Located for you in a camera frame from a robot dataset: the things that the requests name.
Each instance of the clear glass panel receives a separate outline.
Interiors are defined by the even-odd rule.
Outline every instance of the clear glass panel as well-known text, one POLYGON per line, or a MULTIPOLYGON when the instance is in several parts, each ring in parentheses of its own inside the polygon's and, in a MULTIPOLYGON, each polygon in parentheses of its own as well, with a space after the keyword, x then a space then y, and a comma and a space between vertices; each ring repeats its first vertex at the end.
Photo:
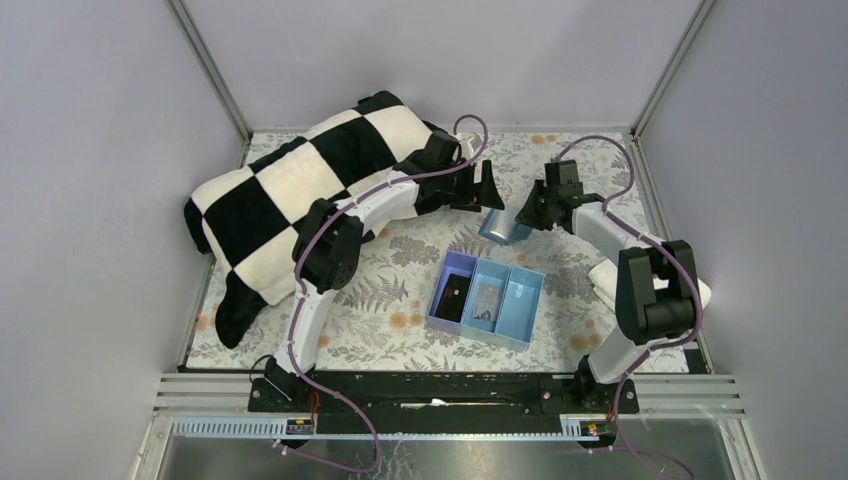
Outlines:
MULTIPOLYGON (((634 446, 679 458, 697 478, 734 478, 721 433, 709 420, 626 420, 622 428, 634 446)), ((291 454, 283 457, 267 440, 176 437, 162 479, 657 478, 628 452, 564 454, 582 450, 573 442, 444 440, 384 441, 382 445, 385 456, 380 470, 357 476, 291 454)), ((302 448, 357 466, 373 458, 373 446, 365 441, 315 440, 302 448)), ((685 476, 669 462, 650 461, 671 475, 685 476)))

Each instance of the blue tray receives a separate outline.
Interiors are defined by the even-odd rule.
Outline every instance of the blue tray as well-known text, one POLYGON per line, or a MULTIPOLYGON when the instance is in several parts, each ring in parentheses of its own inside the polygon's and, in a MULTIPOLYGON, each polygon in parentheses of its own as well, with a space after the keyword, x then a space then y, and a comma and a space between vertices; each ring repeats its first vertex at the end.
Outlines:
POLYGON ((539 272, 448 251, 430 303, 427 324, 480 342, 527 350, 544 279, 545 275, 539 272), (435 316, 437 299, 441 298, 451 274, 471 279, 460 322, 435 316), (479 300, 485 305, 475 309, 481 289, 487 288, 493 293, 486 295, 483 290, 479 300))

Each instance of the floor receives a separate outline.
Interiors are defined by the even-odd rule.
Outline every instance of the floor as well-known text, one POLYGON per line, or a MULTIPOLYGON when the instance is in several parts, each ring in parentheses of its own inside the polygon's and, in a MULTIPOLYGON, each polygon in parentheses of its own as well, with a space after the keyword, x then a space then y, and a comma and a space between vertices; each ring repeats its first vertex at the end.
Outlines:
MULTIPOLYGON (((605 132, 621 140, 621 133, 605 132)), ((544 178, 543 164, 575 133, 494 133, 483 159, 492 160, 498 191, 508 204, 521 206, 533 181, 544 178)), ((252 162, 291 140, 294 134, 256 133, 246 161, 252 162)), ((624 159, 614 147, 588 142, 567 158, 577 160, 587 192, 603 196, 627 184, 624 159)), ((639 194, 620 198, 613 208, 647 231, 639 194)), ((319 340, 317 368, 340 370, 458 370, 569 372, 600 345, 615 326, 613 312, 592 291, 589 270, 601 254, 562 230, 535 231, 512 246, 497 245, 477 234, 483 214, 443 209, 423 217, 390 223, 363 246, 359 270, 336 298, 319 340), (441 261, 447 250, 473 253, 546 274, 530 348, 514 352, 428 328, 426 312, 441 261)), ((292 297, 268 307, 242 342, 224 347, 214 327, 223 298, 224 277, 213 268, 186 366, 206 369, 250 368, 261 355, 274 353, 283 338, 292 297)), ((688 372, 682 349, 655 354, 640 371, 688 372)))

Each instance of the gray wall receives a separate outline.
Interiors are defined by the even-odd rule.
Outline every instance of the gray wall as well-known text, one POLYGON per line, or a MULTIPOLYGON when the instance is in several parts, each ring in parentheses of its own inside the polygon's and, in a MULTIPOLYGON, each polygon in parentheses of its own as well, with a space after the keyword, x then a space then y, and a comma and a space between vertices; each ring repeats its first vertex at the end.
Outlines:
POLYGON ((389 89, 422 118, 636 120, 698 0, 189 0, 255 129, 309 127, 389 89))
POLYGON ((122 478, 239 139, 163 1, 3 2, 0 112, 0 478, 122 478))
POLYGON ((718 2, 644 138, 770 478, 848 471, 848 3, 718 2))

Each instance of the black cable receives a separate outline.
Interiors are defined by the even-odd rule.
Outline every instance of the black cable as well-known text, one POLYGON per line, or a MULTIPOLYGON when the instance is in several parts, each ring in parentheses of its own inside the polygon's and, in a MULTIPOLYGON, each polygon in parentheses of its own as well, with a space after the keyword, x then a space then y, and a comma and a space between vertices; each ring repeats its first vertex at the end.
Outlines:
POLYGON ((271 357, 273 357, 273 355, 271 355, 271 354, 262 355, 261 357, 259 357, 258 360, 253 362, 253 366, 250 367, 250 370, 247 372, 247 379, 248 379, 248 381, 250 381, 251 385, 253 385, 253 372, 256 371, 256 366, 259 365, 259 362, 261 362, 262 360, 268 360, 271 357))

